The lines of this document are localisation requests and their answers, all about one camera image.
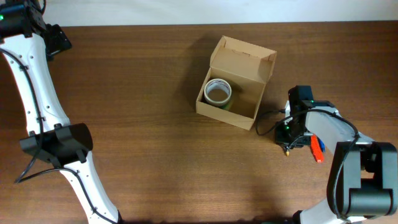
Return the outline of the orange utility knife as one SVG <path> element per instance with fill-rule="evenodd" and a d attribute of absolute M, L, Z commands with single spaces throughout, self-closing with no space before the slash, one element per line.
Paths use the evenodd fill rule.
<path fill-rule="evenodd" d="M 317 163 L 322 163 L 324 161 L 324 156 L 318 138 L 316 135 L 312 135 L 310 140 L 310 149 L 315 161 Z"/>

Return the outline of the green tape roll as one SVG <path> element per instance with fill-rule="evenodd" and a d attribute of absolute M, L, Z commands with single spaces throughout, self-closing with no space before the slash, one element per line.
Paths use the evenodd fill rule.
<path fill-rule="evenodd" d="M 232 107 L 233 102 L 234 102 L 234 97 L 231 96 L 231 98 L 229 99 L 229 101 L 227 102 L 227 104 L 223 105 L 223 106 L 221 107 L 221 109 L 226 110 L 226 111 L 229 111 L 230 108 Z"/>

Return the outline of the cardboard box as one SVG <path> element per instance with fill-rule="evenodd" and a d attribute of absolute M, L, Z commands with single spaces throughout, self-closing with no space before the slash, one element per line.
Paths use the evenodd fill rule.
<path fill-rule="evenodd" d="M 272 76 L 277 51 L 222 36 L 210 57 L 210 67 L 196 99 L 196 113 L 250 130 Z M 229 111 L 208 104 L 204 88 L 220 78 L 232 88 L 234 102 Z"/>

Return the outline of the white tape roll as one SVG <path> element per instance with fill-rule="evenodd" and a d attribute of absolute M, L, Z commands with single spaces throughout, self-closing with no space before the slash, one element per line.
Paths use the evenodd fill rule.
<path fill-rule="evenodd" d="M 222 107 L 230 101 L 232 88 L 224 79 L 215 78 L 206 83 L 203 94 L 208 104 Z"/>

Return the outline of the blue pen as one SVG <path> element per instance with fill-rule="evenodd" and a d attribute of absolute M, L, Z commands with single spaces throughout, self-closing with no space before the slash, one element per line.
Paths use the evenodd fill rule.
<path fill-rule="evenodd" d="M 323 141 L 320 138 L 317 138 L 317 139 L 318 139 L 318 145 L 321 149 L 321 152 L 325 152 L 325 145 L 324 145 Z"/>

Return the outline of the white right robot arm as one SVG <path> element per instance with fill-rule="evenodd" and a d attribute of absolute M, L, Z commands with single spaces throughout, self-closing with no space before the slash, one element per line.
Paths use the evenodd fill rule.
<path fill-rule="evenodd" d="M 317 137 L 333 154 L 326 198 L 294 213 L 293 223 L 359 223 L 397 211 L 397 149 L 360 133 L 329 101 L 315 100 L 310 86 L 288 92 L 285 118 L 275 141 L 285 152 Z"/>

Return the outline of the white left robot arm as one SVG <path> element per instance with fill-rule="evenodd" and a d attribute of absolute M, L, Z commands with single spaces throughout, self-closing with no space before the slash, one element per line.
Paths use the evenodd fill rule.
<path fill-rule="evenodd" d="M 60 172 L 89 223 L 122 223 L 96 172 L 87 125 L 71 124 L 56 94 L 48 62 L 72 44 L 59 25 L 44 22 L 46 5 L 46 1 L 1 1 L 1 54 L 24 107 L 28 137 L 19 144 L 32 157 L 15 182 Z"/>

